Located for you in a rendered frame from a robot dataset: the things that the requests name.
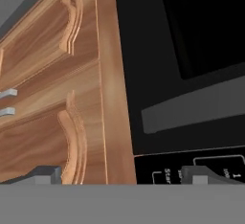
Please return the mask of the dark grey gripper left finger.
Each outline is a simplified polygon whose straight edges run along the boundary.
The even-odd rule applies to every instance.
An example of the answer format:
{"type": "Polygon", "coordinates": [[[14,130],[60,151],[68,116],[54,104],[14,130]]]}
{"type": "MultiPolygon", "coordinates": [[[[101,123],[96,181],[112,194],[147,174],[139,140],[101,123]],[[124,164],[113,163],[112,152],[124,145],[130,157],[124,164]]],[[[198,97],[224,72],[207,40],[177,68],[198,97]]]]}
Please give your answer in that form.
{"type": "Polygon", "coordinates": [[[0,185],[60,185],[60,166],[38,166],[25,175],[21,175],[4,182],[0,185]]]}

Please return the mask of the wooden drawer front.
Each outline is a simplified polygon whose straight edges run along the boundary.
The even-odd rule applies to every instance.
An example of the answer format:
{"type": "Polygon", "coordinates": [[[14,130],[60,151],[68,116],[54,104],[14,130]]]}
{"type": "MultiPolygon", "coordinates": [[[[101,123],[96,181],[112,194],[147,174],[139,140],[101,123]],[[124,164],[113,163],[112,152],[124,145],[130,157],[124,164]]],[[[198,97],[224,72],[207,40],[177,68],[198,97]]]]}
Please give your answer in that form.
{"type": "Polygon", "coordinates": [[[38,0],[0,41],[0,90],[61,61],[99,55],[97,0],[38,0]]]}
{"type": "Polygon", "coordinates": [[[0,102],[16,114],[0,119],[0,181],[37,166],[61,167],[64,184],[107,182],[100,65],[94,61],[55,78],[43,74],[0,102]]]}

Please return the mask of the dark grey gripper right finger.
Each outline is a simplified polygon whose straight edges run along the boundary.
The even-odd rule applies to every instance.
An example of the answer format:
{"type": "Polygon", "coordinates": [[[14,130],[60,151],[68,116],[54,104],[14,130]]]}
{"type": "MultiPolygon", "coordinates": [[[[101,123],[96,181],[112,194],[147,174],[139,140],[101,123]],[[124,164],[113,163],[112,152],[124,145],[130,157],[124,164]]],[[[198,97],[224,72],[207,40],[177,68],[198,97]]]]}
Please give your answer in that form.
{"type": "Polygon", "coordinates": [[[220,176],[206,166],[183,166],[182,185],[245,185],[225,176],[220,176]]]}

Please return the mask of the wooden cupboard frame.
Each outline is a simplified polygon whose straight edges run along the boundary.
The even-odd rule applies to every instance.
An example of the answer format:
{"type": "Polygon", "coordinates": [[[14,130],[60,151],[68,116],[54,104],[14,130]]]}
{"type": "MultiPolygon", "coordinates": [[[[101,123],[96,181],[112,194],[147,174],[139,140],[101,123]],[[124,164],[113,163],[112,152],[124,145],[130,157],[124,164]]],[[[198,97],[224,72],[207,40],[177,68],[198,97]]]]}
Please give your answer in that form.
{"type": "Polygon", "coordinates": [[[135,185],[116,0],[97,0],[106,180],[135,185]]]}

